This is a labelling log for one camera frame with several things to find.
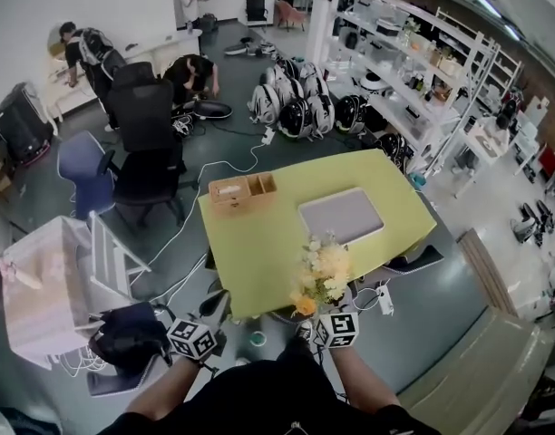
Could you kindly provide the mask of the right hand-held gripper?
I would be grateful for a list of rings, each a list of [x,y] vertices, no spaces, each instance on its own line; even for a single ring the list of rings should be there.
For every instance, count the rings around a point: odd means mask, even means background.
[[[359,335],[358,313],[320,314],[315,320],[317,342],[326,348],[352,346]]]

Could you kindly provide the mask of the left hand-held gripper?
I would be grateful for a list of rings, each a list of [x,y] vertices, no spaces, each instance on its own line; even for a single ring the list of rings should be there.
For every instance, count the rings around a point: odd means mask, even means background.
[[[221,356],[227,342],[221,328],[230,314],[230,292],[208,294],[199,307],[201,322],[177,318],[167,331],[172,351],[196,362],[204,363],[211,355]],[[217,329],[208,324],[217,323]]]

